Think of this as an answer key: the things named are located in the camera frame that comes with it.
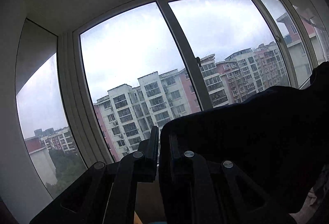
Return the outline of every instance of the window handle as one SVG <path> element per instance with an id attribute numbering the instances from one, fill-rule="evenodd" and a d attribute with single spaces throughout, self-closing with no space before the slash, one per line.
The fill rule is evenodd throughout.
<path id="1" fill-rule="evenodd" d="M 200 60 L 200 58 L 199 57 L 196 57 L 195 59 L 196 59 L 196 62 L 198 64 L 198 66 L 201 67 L 201 60 Z"/>

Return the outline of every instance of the dark cloth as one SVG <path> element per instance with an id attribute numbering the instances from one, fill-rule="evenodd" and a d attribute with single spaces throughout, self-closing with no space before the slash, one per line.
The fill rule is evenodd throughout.
<path id="1" fill-rule="evenodd" d="M 328 163 L 329 62 L 313 70 L 311 85 L 299 90 L 274 86 L 241 104 L 221 106 L 167 123 L 161 132 L 159 182 L 168 223 L 188 213 L 187 186 L 170 175 L 169 134 L 180 153 L 209 161 L 235 162 L 288 213 L 298 212 Z"/>

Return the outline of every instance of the sky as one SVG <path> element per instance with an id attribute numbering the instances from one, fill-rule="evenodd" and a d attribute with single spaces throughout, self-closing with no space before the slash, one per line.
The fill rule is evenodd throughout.
<path id="1" fill-rule="evenodd" d="M 285 13 L 277 0 L 262 0 L 274 19 Z M 194 55 L 232 53 L 274 40 L 251 0 L 180 0 L 169 4 Z M 284 24 L 278 23 L 283 35 Z M 124 83 L 136 87 L 139 77 L 184 68 L 172 35 L 155 3 L 114 16 L 81 35 L 83 64 L 92 101 Z M 68 126 L 60 97 L 56 54 L 17 94 L 24 138 L 34 130 Z"/>

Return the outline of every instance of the glass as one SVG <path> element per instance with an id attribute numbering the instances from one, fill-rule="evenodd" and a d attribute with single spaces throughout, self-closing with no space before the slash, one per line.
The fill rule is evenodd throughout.
<path id="1" fill-rule="evenodd" d="M 98 122 L 116 161 L 137 150 L 153 125 L 161 131 L 193 112 L 184 63 L 156 3 L 84 32 L 81 49 Z"/>
<path id="2" fill-rule="evenodd" d="M 261 0 L 275 20 L 285 40 L 292 64 L 295 68 L 298 86 L 302 86 L 311 75 L 310 62 L 300 35 L 293 24 L 289 14 L 279 0 Z"/>
<path id="3" fill-rule="evenodd" d="M 279 48 L 251 0 L 179 0 L 169 5 L 200 57 L 213 107 L 242 102 L 271 85 L 289 86 Z M 192 111 L 199 111 L 195 93 L 188 89 L 190 79 L 184 80 Z"/>
<path id="4" fill-rule="evenodd" d="M 324 24 L 310 0 L 289 0 L 310 37 L 318 64 L 328 61 L 329 38 Z"/>
<path id="5" fill-rule="evenodd" d="M 65 117 L 56 54 L 30 77 L 16 101 L 30 158 L 48 192 L 56 198 L 86 170 Z"/>

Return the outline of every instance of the metal rivet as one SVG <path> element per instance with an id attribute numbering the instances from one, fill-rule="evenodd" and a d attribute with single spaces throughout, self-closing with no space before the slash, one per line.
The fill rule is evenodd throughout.
<path id="1" fill-rule="evenodd" d="M 223 166 L 225 166 L 226 168 L 232 168 L 233 163 L 230 160 L 226 160 L 223 162 Z"/>
<path id="2" fill-rule="evenodd" d="M 95 169 L 102 169 L 104 167 L 104 163 L 103 162 L 97 162 L 95 165 L 94 165 L 94 168 Z"/>
<path id="3" fill-rule="evenodd" d="M 186 152 L 184 153 L 184 155 L 185 155 L 186 157 L 193 157 L 193 156 L 194 156 L 194 152 L 192 152 L 192 151 L 186 151 Z"/>
<path id="4" fill-rule="evenodd" d="M 133 153 L 133 157 L 135 157 L 135 158 L 140 158 L 140 157 L 142 157 L 144 154 L 142 153 L 142 152 L 140 152 L 140 151 L 136 151 L 136 152 L 134 152 Z"/>

